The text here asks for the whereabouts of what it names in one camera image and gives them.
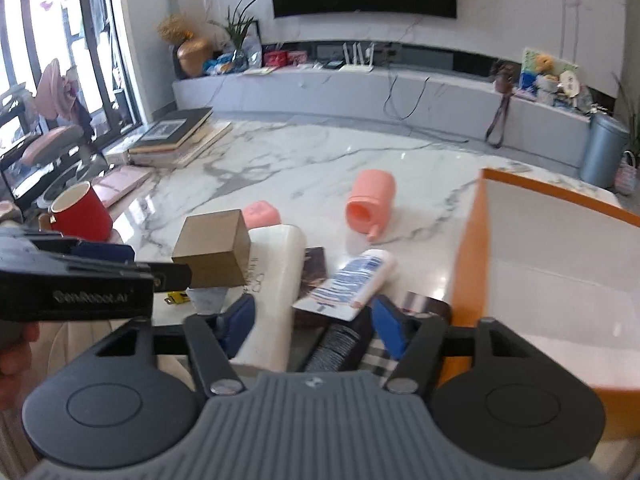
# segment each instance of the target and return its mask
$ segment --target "brown box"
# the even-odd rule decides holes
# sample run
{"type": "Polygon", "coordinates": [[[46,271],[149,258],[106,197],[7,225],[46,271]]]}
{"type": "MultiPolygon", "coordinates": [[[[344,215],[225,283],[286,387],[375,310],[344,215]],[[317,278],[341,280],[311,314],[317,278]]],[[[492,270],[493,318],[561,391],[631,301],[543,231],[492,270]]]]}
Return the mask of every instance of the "brown box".
{"type": "Polygon", "coordinates": [[[246,281],[251,240],[239,209],[187,216],[172,260],[191,269],[191,287],[239,286],[246,281]]]}

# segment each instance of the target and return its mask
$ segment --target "brown strap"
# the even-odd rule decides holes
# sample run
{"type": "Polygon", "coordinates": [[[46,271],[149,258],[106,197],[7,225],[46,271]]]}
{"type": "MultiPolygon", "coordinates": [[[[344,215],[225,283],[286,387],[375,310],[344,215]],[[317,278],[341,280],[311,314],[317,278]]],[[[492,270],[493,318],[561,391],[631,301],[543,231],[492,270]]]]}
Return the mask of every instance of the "brown strap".
{"type": "Polygon", "coordinates": [[[502,94],[502,99],[500,100],[500,106],[495,111],[494,120],[491,122],[489,127],[487,128],[486,134],[484,134],[484,142],[486,142],[492,148],[500,148],[502,143],[504,142],[504,129],[507,123],[507,115],[509,114],[509,103],[511,102],[511,92],[502,94]],[[502,116],[502,131],[500,132],[500,139],[498,142],[491,142],[489,140],[489,136],[493,133],[498,120],[502,116]]]}

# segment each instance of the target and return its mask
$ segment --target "open box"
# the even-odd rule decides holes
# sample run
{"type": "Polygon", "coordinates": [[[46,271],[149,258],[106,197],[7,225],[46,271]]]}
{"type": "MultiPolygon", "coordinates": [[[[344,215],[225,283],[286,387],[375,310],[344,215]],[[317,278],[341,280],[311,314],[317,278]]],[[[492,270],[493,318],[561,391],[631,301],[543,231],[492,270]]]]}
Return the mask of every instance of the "open box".
{"type": "Polygon", "coordinates": [[[606,438],[640,434],[640,217],[482,170],[451,283],[453,323],[499,319],[596,390],[606,438]]]}

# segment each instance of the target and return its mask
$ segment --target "trash can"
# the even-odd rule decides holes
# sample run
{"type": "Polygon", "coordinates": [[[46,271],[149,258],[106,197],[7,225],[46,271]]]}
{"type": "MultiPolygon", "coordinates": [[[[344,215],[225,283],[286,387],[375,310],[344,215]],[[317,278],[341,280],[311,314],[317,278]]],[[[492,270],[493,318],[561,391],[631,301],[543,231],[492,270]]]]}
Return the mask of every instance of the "trash can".
{"type": "Polygon", "coordinates": [[[606,189],[613,186],[622,152],[629,142],[629,130],[603,112],[591,116],[590,130],[578,176],[589,184],[606,189]]]}

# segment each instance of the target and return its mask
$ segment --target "red mug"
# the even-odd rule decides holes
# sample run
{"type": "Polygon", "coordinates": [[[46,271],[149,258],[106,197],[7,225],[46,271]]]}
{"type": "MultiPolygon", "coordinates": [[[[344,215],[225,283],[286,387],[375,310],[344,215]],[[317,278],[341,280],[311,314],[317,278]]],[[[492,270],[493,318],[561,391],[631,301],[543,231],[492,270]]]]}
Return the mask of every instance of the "red mug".
{"type": "Polygon", "coordinates": [[[91,242],[105,242],[113,221],[89,182],[79,182],[65,190],[50,208],[51,228],[63,235],[91,242]]]}

